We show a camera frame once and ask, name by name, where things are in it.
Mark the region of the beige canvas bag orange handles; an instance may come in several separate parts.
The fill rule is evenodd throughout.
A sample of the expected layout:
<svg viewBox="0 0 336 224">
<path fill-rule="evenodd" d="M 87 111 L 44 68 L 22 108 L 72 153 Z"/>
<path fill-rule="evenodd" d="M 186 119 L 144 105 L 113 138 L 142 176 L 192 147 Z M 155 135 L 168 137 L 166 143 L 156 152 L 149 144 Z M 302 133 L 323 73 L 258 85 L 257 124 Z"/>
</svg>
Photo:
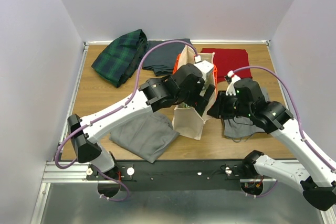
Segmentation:
<svg viewBox="0 0 336 224">
<path fill-rule="evenodd" d="M 177 60 L 174 66 L 174 72 L 178 70 L 181 66 L 191 63 L 195 63 L 196 54 L 194 50 L 185 46 L 182 52 L 178 55 Z M 217 97 L 217 68 L 213 66 L 213 70 L 211 73 L 207 75 L 207 79 L 205 81 L 205 87 L 212 84 L 215 87 L 212 95 L 210 96 L 209 102 L 205 107 L 205 111 L 203 115 L 199 115 L 199 113 L 195 110 L 195 108 L 186 105 L 185 103 L 181 103 L 177 105 L 174 109 L 173 116 L 173 129 L 179 132 L 182 136 L 193 138 L 195 140 L 200 140 L 202 136 L 202 130 L 207 120 L 211 117 L 207 114 L 212 105 L 215 103 Z"/>
</svg>

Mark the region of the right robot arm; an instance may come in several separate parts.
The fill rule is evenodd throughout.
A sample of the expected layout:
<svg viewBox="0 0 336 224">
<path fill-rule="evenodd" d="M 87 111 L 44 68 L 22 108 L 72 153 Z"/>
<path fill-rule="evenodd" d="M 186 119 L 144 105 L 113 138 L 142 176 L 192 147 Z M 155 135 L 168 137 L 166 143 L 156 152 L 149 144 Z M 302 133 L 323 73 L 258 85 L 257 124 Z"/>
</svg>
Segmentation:
<svg viewBox="0 0 336 224">
<path fill-rule="evenodd" d="M 266 101 L 259 84 L 249 78 L 231 82 L 234 95 L 219 91 L 208 115 L 217 119 L 244 117 L 282 142 L 302 165 L 290 166 L 260 151 L 252 151 L 234 168 L 241 178 L 271 177 L 301 192 L 315 208 L 327 211 L 335 205 L 335 172 L 326 154 L 304 133 L 292 113 L 281 103 Z"/>
</svg>

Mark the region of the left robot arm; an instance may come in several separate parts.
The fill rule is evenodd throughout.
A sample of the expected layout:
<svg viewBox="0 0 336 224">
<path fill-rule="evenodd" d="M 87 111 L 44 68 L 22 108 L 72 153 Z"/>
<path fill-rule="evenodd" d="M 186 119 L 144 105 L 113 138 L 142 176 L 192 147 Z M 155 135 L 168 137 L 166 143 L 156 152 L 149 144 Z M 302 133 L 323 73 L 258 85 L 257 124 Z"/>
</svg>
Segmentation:
<svg viewBox="0 0 336 224">
<path fill-rule="evenodd" d="M 187 63 L 174 74 L 150 78 L 123 100 L 91 115 L 67 119 L 78 163 L 92 163 L 104 179 L 116 175 L 116 161 L 99 142 L 113 128 L 142 115 L 185 103 L 203 115 L 215 91 L 215 66 L 208 61 Z"/>
</svg>

